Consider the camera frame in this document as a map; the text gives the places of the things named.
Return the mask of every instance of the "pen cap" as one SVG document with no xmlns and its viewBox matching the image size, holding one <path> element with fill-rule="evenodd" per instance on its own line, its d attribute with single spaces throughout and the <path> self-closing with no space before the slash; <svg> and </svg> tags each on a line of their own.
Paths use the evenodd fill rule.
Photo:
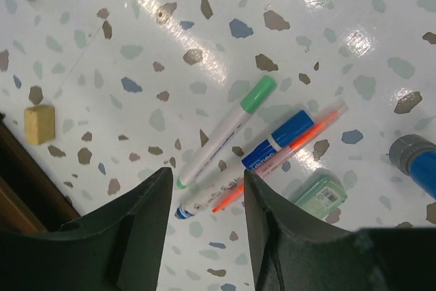
<svg viewBox="0 0 436 291">
<path fill-rule="evenodd" d="M 253 114 L 277 86 L 274 78 L 265 75 L 240 102 L 245 112 Z"/>
<path fill-rule="evenodd" d="M 300 110 L 293 117 L 288 119 L 281 127 L 276 129 L 272 134 L 275 142 L 283 148 L 299 137 L 303 132 L 313 125 L 312 119 L 304 111 Z"/>
</svg>

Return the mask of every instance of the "marker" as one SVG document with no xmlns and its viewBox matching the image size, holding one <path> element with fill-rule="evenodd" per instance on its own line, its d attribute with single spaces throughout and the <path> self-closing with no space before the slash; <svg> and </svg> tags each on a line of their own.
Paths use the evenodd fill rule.
<svg viewBox="0 0 436 291">
<path fill-rule="evenodd" d="M 274 79 L 265 75 L 249 94 L 235 106 L 224 120 L 212 131 L 209 141 L 192 157 L 181 170 L 177 187 L 184 189 L 200 175 L 222 147 L 236 134 L 276 87 Z"/>
<path fill-rule="evenodd" d="M 179 219 L 187 219 L 194 216 L 200 209 L 206 208 L 223 192 L 232 189 L 238 184 L 239 178 L 234 179 L 234 177 L 243 176 L 245 168 L 252 170 L 252 167 L 261 165 L 280 150 L 281 147 L 287 146 L 312 125 L 312 119 L 304 110 L 295 114 L 274 131 L 270 135 L 271 138 L 268 137 L 264 142 L 259 144 L 253 152 L 246 156 L 242 163 L 237 163 L 231 166 L 231 168 L 227 168 L 224 172 L 219 174 L 217 181 L 214 181 L 212 185 L 206 186 L 197 194 L 180 204 L 176 210 L 176 217 Z"/>
<path fill-rule="evenodd" d="M 283 165 L 289 158 L 294 156 L 301 148 L 305 147 L 309 142 L 316 138 L 321 132 L 323 132 L 329 125 L 336 121 L 339 116 L 347 110 L 347 106 L 344 104 L 342 107 L 330 115 L 322 119 L 319 123 L 316 123 L 310 127 L 302 136 L 298 137 L 288 147 L 281 149 L 278 153 L 273 155 L 267 162 L 258 166 L 254 172 L 259 175 L 260 178 L 265 178 L 271 174 L 276 168 Z M 242 184 L 235 192 L 231 193 L 226 199 L 224 199 L 218 206 L 216 206 L 212 212 L 226 208 L 231 202 L 239 198 L 244 193 L 244 185 Z"/>
<path fill-rule="evenodd" d="M 248 154 L 243 159 L 243 165 L 247 170 L 256 169 L 312 125 L 313 121 L 309 115 L 304 110 L 300 110 Z"/>
</svg>

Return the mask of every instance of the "beige block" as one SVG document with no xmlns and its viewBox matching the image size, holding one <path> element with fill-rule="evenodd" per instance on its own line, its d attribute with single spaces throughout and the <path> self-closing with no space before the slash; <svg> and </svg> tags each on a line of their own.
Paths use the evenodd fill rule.
<svg viewBox="0 0 436 291">
<path fill-rule="evenodd" d="M 55 132 L 55 107 L 38 105 L 25 109 L 26 140 L 39 145 L 53 140 Z"/>
</svg>

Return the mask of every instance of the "terrazzo table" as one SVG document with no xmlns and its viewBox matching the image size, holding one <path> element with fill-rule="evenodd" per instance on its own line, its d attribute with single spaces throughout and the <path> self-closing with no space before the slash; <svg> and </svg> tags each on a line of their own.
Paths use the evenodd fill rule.
<svg viewBox="0 0 436 291">
<path fill-rule="evenodd" d="M 297 108 L 348 112 L 268 180 L 288 198 L 316 169 L 348 199 L 327 221 L 436 224 L 436 204 L 386 156 L 400 135 L 435 142 L 436 0 L 0 0 L 0 110 L 86 214 L 161 166 L 180 168 L 263 74 L 277 90 L 208 174 L 239 160 Z M 33 147 L 23 110 L 57 109 Z M 174 192 L 173 209 L 183 192 Z M 253 290 L 242 200 L 171 216 L 158 290 Z"/>
</svg>

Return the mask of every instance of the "gray cap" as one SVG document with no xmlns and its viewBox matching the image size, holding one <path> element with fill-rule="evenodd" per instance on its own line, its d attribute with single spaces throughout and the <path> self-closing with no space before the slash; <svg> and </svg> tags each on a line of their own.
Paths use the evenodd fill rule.
<svg viewBox="0 0 436 291">
<path fill-rule="evenodd" d="M 398 138 L 389 149 L 389 160 L 401 172 L 410 175 L 410 165 L 420 154 L 436 149 L 436 145 L 417 134 Z"/>
</svg>

